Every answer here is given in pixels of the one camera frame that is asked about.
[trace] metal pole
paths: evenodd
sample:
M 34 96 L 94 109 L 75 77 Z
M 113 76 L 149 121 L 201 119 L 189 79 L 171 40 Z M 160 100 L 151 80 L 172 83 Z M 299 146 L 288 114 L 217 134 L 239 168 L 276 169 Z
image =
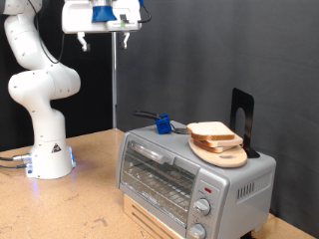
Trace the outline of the metal pole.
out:
M 112 95 L 113 95 L 113 128 L 117 128 L 117 104 L 118 104 L 118 94 L 117 94 L 117 33 L 112 33 L 112 58 L 113 58 L 113 68 L 112 68 Z

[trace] blue clip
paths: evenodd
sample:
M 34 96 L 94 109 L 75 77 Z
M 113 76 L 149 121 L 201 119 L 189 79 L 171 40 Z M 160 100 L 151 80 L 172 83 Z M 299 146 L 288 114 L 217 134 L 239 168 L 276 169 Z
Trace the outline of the blue clip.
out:
M 169 122 L 168 114 L 161 115 L 162 119 L 156 119 L 159 134 L 171 132 L 171 126 Z

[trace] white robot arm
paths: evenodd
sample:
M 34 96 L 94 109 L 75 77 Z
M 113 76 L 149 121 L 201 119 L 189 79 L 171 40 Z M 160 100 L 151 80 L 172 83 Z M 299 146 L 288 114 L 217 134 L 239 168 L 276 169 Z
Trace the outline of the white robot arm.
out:
M 13 76 L 8 86 L 10 96 L 32 119 L 35 142 L 28 156 L 27 176 L 53 179 L 70 173 L 74 164 L 66 145 L 64 116 L 51 108 L 50 100 L 77 93 L 81 82 L 76 71 L 55 64 L 57 60 L 44 46 L 42 49 L 34 26 L 35 12 L 41 7 L 42 0 L 0 0 L 0 14 L 10 15 L 5 21 L 10 47 L 18 63 L 31 70 Z
M 122 32 L 122 49 L 131 32 L 142 27 L 140 8 L 143 0 L 66 0 L 62 14 L 63 31 L 78 34 L 83 50 L 88 51 L 85 33 Z

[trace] wooden plate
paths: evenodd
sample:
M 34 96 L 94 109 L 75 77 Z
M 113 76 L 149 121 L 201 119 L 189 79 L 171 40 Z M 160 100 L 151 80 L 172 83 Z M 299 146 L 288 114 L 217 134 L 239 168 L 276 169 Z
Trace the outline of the wooden plate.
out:
M 239 167 L 247 162 L 247 154 L 239 145 L 222 153 L 215 153 L 196 146 L 190 137 L 189 146 L 198 157 L 220 167 Z

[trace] toaster oven window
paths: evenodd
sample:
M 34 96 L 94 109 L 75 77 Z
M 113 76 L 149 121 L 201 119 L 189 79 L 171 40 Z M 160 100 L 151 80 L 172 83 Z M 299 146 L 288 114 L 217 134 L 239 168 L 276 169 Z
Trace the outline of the toaster oven window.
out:
M 159 164 L 127 146 L 121 183 L 184 228 L 194 181 L 195 174 L 176 165 Z

